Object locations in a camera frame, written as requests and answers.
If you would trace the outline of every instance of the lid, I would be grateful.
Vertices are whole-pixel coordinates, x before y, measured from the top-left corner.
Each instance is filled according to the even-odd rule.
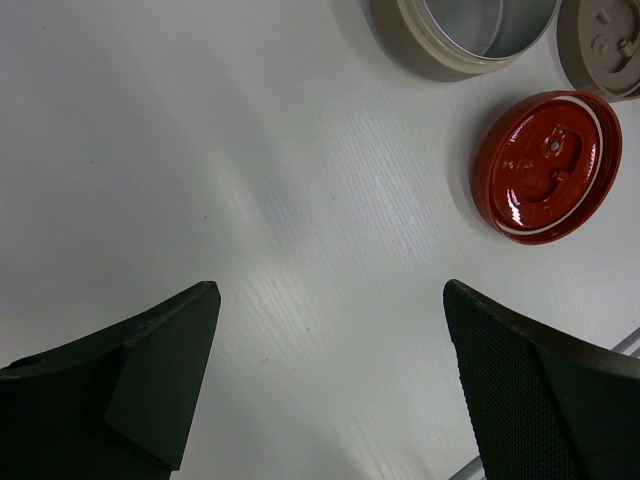
[[[583,92],[536,95],[487,135],[474,167],[474,199],[500,233],[520,243],[548,243],[594,213],[621,156],[620,125],[604,100]]]
[[[611,101],[640,96],[640,0],[564,0],[558,52],[577,90]]]

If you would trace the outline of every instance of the table surface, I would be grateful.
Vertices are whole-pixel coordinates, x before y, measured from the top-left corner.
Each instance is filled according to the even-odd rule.
[[[477,455],[450,278],[605,347],[640,323],[638,102],[615,105],[619,177],[566,239],[511,243],[470,199],[497,116],[570,87],[553,28],[440,84],[358,0],[9,0],[0,75],[3,364],[220,286],[173,478],[450,477]]]

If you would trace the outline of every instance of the glossy red surface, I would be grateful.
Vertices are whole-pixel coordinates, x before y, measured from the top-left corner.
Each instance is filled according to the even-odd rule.
[[[519,243],[573,232],[609,192],[622,157],[611,106],[586,92],[547,92],[507,111],[476,158],[473,197],[486,221]]]

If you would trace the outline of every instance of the white table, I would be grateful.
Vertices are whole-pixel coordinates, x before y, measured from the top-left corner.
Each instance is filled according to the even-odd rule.
[[[550,31],[459,84],[407,73],[356,0],[0,6],[0,363],[203,280],[223,306],[186,479],[447,479],[477,455],[457,277],[611,347],[640,324],[640,103],[607,201],[545,247],[468,191],[515,101],[569,88]]]

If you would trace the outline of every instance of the wood grain surface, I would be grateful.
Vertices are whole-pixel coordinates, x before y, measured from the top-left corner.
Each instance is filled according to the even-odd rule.
[[[215,280],[172,478],[447,479],[477,448],[446,280],[605,347],[639,324],[638,102],[615,106],[610,196],[566,239],[516,245],[471,202],[491,123],[569,87],[553,29],[442,84],[356,0],[6,0],[0,362]]]

